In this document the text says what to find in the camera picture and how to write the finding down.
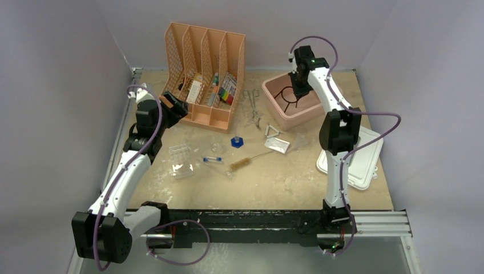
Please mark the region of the clear glass beaker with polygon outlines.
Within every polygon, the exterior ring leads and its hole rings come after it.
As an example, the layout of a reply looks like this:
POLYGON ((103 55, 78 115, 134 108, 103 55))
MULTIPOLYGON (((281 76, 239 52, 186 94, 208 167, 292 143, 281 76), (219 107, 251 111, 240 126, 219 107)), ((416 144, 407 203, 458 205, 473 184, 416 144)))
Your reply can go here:
POLYGON ((224 155, 227 151, 226 145, 220 139, 212 139, 210 149, 216 155, 224 155))

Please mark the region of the blue hexagonal base cylinder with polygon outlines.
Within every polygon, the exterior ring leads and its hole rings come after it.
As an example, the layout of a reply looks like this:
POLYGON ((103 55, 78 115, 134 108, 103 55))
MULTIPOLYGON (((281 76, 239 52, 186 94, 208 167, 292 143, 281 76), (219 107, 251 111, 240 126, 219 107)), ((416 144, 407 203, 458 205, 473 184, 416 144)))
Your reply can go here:
POLYGON ((243 138, 242 137, 235 135, 231 139, 231 146, 232 147, 234 147, 234 148, 240 148, 243 145, 244 145, 244 141, 243 141, 243 138))

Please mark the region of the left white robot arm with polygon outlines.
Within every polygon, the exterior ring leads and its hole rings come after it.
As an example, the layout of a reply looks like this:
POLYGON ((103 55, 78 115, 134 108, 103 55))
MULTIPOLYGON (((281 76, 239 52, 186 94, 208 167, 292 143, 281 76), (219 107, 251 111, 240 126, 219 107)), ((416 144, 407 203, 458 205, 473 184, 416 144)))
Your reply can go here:
POLYGON ((136 103, 136 122, 131 126, 120 162, 100 196, 71 221, 76 253, 97 265, 123 263, 132 244, 152 229, 164 233, 170 227, 167 206, 145 202, 126 216, 128 204, 140 180, 152 166, 162 147, 162 136, 188 115, 189 104, 169 91, 162 99, 144 85, 127 87, 127 96, 136 103))

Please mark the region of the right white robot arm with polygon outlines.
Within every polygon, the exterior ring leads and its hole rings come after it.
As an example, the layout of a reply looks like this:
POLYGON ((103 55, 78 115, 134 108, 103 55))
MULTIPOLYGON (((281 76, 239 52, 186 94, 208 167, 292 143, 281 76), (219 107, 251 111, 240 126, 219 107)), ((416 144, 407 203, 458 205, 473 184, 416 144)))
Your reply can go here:
POLYGON ((352 108, 337 87, 325 58, 315 57, 310 46, 289 53, 289 73, 296 99, 315 92, 325 111, 318 138, 326 154, 328 185, 320 213, 320 224, 334 232, 350 222, 348 169, 359 138, 361 115, 352 108))

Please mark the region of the pink plastic bin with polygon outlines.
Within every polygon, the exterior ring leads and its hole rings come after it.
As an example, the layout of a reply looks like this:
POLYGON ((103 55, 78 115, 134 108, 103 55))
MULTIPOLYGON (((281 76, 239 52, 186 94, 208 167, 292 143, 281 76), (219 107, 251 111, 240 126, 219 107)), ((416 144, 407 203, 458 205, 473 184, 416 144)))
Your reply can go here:
POLYGON ((328 91, 328 99, 320 102, 317 92, 297 100, 291 85, 290 76, 285 72, 273 76, 262 83, 266 108, 274 121, 283 131, 318 131, 326 113, 338 109, 337 101, 328 91))

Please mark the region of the white orange box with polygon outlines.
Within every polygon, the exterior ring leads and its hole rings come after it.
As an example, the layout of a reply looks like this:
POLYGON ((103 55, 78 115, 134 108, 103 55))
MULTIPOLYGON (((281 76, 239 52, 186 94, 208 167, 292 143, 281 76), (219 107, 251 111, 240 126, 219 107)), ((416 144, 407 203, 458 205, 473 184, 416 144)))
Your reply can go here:
POLYGON ((189 87, 186 101, 192 104, 196 103, 197 98, 200 94, 200 91, 202 90, 202 87, 203 87, 203 77, 201 74, 196 73, 192 78, 192 82, 189 87))

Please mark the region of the clear test tube rack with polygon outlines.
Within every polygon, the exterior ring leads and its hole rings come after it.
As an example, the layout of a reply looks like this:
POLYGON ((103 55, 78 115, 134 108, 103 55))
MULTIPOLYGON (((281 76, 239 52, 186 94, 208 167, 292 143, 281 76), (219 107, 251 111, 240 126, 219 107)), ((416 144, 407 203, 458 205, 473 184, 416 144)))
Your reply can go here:
POLYGON ((187 144, 172 146, 168 149, 172 166, 172 176, 182 179, 194 174, 190 149, 187 144))

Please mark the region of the white clay triangle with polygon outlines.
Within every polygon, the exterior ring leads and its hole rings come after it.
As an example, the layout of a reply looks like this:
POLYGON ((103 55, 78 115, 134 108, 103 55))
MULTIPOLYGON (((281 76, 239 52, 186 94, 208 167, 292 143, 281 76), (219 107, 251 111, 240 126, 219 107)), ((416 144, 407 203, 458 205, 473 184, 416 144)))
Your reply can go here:
POLYGON ((276 127, 274 127, 270 123, 267 124, 267 126, 265 128, 265 133, 264 133, 264 136, 267 139, 278 137, 281 134, 282 134, 282 132, 280 130, 278 130, 276 127))

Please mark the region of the green capped tube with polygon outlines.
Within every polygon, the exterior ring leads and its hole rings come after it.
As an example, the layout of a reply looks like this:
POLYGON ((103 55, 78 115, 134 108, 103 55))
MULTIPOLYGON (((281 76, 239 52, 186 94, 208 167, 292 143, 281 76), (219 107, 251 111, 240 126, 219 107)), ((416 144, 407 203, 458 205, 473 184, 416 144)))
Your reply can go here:
POLYGON ((215 97, 218 93, 218 88, 219 88, 219 73, 216 72, 214 74, 214 77, 213 77, 213 80, 212 80, 212 83, 211 83, 211 87, 209 89, 209 97, 208 97, 208 101, 207 101, 207 104, 206 104, 208 107, 213 106, 213 103, 215 101, 215 97))

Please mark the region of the orange plastic file organizer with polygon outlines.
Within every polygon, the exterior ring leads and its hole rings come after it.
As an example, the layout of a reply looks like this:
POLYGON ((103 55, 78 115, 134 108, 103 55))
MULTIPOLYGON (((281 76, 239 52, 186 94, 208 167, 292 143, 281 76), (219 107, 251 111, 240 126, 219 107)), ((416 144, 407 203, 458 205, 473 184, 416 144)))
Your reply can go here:
POLYGON ((202 90, 196 103, 188 103, 188 115, 181 120, 183 124, 229 133, 244 87, 245 40, 246 36, 240 33, 175 22, 169 25, 164 34, 169 72, 164 89, 186 101, 193 76, 199 73, 203 77, 202 90), (219 88, 227 73, 237 79, 232 105, 222 102, 218 93, 213 106, 206 105, 216 72, 219 88))

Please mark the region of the blue capped test tube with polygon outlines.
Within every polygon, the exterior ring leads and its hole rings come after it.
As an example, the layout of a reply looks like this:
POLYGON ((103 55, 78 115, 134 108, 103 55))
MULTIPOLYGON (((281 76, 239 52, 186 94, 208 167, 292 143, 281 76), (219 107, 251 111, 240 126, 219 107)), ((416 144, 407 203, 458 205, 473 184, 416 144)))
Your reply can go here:
POLYGON ((217 162, 217 163, 222 163, 223 160, 220 157, 202 157, 203 162, 217 162))

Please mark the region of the test tube brush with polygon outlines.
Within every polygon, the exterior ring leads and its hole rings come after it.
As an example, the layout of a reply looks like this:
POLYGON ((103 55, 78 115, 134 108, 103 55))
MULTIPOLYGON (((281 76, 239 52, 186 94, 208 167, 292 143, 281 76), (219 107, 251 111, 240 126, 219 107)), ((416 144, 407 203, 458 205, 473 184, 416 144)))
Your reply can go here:
POLYGON ((252 157, 247 157, 247 158, 244 158, 244 159, 241 159, 241 160, 238 160, 232 164, 230 164, 229 166, 229 172, 235 172, 245 166, 248 166, 252 163, 253 159, 256 159, 258 157, 261 157, 261 156, 264 156, 264 155, 267 155, 267 154, 270 154, 272 153, 272 151, 268 151, 268 152, 264 152, 262 154, 258 154, 256 156, 252 156, 252 157))

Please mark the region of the white plastic bin lid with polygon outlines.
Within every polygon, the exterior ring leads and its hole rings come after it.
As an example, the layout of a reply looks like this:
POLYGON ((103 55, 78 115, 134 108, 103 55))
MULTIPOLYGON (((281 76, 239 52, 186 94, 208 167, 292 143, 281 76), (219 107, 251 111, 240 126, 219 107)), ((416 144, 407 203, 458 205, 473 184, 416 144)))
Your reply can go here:
MULTIPOLYGON (((369 143, 381 136, 379 133, 361 126, 357 146, 369 143)), ((357 151, 349 166, 348 184, 349 186, 364 191, 370 186, 373 179, 378 178, 377 162, 384 140, 380 139, 375 143, 357 151)), ((328 171, 328 160, 325 151, 321 151, 316 162, 316 168, 325 174, 328 171)))

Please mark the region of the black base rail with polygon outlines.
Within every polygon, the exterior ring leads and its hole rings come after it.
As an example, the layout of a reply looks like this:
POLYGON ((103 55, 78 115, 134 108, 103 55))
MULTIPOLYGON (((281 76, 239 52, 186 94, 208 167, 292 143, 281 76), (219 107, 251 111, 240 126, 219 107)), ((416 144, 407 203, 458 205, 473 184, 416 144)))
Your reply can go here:
POLYGON ((347 212, 335 219, 325 209, 167 209, 147 238, 170 240, 174 248, 194 243, 298 244, 337 252, 352 240, 356 222, 347 212))

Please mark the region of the aluminium frame rail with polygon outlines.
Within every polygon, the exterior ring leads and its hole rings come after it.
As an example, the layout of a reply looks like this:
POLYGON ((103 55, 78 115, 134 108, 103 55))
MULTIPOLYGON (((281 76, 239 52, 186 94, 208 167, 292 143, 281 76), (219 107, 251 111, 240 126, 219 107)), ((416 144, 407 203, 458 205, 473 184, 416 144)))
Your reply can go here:
POLYGON ((358 237, 412 236, 406 211, 353 211, 358 237))

